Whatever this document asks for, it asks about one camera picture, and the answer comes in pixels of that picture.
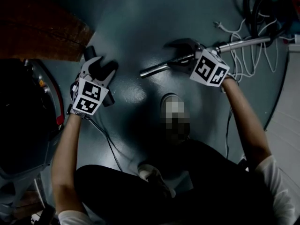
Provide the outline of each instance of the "white wall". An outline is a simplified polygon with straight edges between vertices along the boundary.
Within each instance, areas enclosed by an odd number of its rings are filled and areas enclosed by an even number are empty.
[[[285,83],[267,128],[271,151],[282,170],[296,215],[300,215],[300,53],[290,53]]]

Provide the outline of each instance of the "person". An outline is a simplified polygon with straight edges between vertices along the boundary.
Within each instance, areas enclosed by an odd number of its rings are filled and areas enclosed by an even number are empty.
[[[138,176],[98,165],[76,171],[82,118],[70,114],[52,163],[52,187],[62,225],[91,225],[83,203],[108,224],[279,224],[295,221],[294,207],[265,132],[235,80],[229,99],[249,171],[210,146],[190,139],[187,109],[164,96],[161,118],[174,166],[189,172],[193,189],[175,195],[159,170],[143,163]]]

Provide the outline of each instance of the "wooden board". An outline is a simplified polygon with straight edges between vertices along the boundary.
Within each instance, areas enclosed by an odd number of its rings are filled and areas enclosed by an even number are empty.
[[[15,207],[13,215],[19,220],[31,216],[43,209],[43,203],[39,198],[38,192],[26,191],[18,205]]]
[[[50,0],[0,0],[0,59],[79,61],[93,31]]]

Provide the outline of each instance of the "black cable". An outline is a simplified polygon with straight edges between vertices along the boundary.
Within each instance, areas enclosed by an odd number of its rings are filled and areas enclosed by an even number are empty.
[[[276,22],[266,28],[264,36],[271,38],[271,41],[266,43],[266,47],[269,47],[274,39],[286,33],[293,22],[294,9],[291,0],[256,0],[252,11],[250,8],[250,0],[243,0],[243,9],[246,22],[250,25],[252,38],[259,37],[258,25],[264,22],[269,24],[276,19],[278,20],[278,18],[285,21],[281,28],[278,28]],[[262,17],[259,13],[268,15],[269,17]]]
[[[230,119],[233,115],[233,110],[232,108],[230,107],[229,109],[229,115],[228,115],[228,120],[227,120],[227,128],[226,128],[226,159],[228,159],[228,155],[229,155],[229,146],[228,146],[228,133],[229,133],[229,122],[230,122]]]
[[[108,134],[103,128],[101,128],[101,127],[100,127],[100,126],[99,126],[92,118],[86,117],[86,120],[90,121],[97,129],[99,129],[99,130],[105,135],[106,140],[107,140],[107,142],[108,142],[108,145],[109,145],[109,147],[110,147],[110,149],[111,149],[111,151],[112,151],[113,158],[114,158],[114,160],[116,161],[116,164],[117,164],[118,168],[119,168],[120,171],[122,172],[123,170],[122,170],[122,168],[121,168],[121,165],[120,165],[120,163],[119,163],[119,161],[118,161],[116,155],[115,155],[114,152],[113,152],[113,148],[112,148],[111,144],[112,144],[114,147],[116,147],[116,146],[115,146],[114,143],[112,142],[112,140],[111,140],[109,134]]]

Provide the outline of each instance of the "metal rod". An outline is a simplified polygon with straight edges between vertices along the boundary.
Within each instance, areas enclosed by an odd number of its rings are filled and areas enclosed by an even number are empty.
[[[266,42],[269,42],[270,40],[271,40],[270,37],[259,37],[259,38],[254,38],[254,39],[250,39],[250,40],[245,40],[245,41],[237,41],[237,42],[232,42],[232,43],[228,43],[228,44],[216,47],[216,50],[219,53],[225,53],[225,52],[229,52],[231,50],[242,48],[242,47],[247,47],[247,46],[256,45],[256,44],[260,44],[260,43],[266,43]]]
[[[242,48],[242,47],[247,47],[247,46],[256,45],[256,44],[260,44],[260,43],[266,43],[266,42],[269,42],[270,40],[271,40],[270,37],[259,37],[259,38],[254,38],[254,39],[250,39],[250,40],[245,40],[245,41],[237,41],[237,42],[228,43],[228,44],[225,44],[225,45],[222,45],[219,47],[215,47],[214,49],[216,49],[219,53],[225,53],[225,52],[229,52],[231,50]],[[155,66],[152,66],[152,67],[142,70],[140,72],[140,76],[141,76],[141,78],[152,76],[156,73],[160,73],[162,71],[168,70],[170,68],[168,63],[183,62],[192,57],[194,57],[194,54],[189,54],[184,57],[172,59],[167,62],[157,64]]]
[[[141,76],[141,78],[145,78],[145,77],[152,76],[156,73],[160,73],[162,71],[168,70],[170,68],[168,63],[171,63],[171,62],[184,62],[186,60],[189,60],[193,56],[194,56],[194,54],[189,54],[189,55],[186,55],[184,57],[172,59],[172,60],[169,60],[167,62],[163,62],[163,63],[157,64],[155,66],[146,68],[146,69],[140,71],[140,76]]]

